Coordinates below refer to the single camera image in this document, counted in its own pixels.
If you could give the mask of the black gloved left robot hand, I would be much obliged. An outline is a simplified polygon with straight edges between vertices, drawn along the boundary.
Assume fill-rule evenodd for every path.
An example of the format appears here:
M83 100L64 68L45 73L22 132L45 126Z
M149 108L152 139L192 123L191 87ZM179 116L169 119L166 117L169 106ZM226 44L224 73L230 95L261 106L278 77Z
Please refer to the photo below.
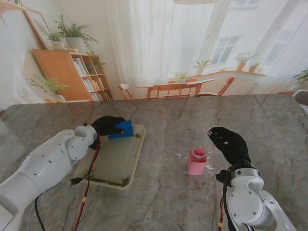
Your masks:
M121 134L122 129L116 128L117 124L124 122L122 117L102 116L92 123L92 127L99 133L100 136Z

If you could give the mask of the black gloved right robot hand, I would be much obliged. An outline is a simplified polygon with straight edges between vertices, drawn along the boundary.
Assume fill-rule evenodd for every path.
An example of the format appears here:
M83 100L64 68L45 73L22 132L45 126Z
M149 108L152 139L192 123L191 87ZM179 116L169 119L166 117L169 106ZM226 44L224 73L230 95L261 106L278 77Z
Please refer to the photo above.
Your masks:
M213 127L207 135L231 165L251 163L246 142L238 133L224 127Z

